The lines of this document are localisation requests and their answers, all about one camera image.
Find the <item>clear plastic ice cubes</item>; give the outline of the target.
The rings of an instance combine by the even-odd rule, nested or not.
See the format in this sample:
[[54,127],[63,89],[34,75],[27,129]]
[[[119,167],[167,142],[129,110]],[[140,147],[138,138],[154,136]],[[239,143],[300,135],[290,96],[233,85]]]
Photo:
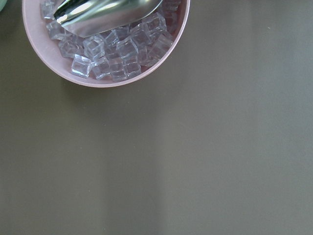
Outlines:
[[181,4],[179,0],[161,0],[153,13],[139,21],[82,38],[54,19],[58,1],[40,1],[41,17],[61,56],[72,62],[70,72],[82,78],[114,82],[140,75],[144,67],[152,67],[164,56],[174,42]]

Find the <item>mint green bowl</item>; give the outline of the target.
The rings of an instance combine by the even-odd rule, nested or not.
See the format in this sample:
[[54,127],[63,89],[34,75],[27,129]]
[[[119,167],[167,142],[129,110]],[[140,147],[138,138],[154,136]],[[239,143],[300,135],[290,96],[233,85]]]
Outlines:
[[7,0],[0,0],[0,11],[3,10],[3,8],[4,8],[5,5],[6,5],[6,3],[7,3]]

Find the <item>pink bowl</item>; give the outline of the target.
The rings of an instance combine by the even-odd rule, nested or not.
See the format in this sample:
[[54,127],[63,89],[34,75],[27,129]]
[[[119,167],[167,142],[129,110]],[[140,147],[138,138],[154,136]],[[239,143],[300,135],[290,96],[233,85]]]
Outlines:
[[42,62],[49,67],[54,73],[63,79],[85,87],[93,88],[110,88],[118,87],[136,82],[147,77],[158,69],[170,56],[176,45],[178,44],[183,31],[185,29],[188,15],[190,11],[190,1],[183,0],[178,7],[178,28],[174,32],[174,42],[164,56],[152,67],[144,67],[143,73],[140,75],[121,82],[114,82],[109,79],[96,80],[93,78],[82,78],[73,75],[70,72],[72,62],[70,59],[61,56],[58,46],[53,42],[47,33],[45,21],[41,17],[40,1],[39,0],[23,0],[22,1],[22,18],[24,28],[28,39],[34,51]]

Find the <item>metal ice scoop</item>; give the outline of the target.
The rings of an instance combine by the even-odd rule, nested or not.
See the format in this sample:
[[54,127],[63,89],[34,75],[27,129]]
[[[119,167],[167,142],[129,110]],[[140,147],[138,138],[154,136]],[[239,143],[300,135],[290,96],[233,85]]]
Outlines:
[[86,38],[139,21],[161,3],[160,0],[60,0],[53,16],[65,30]]

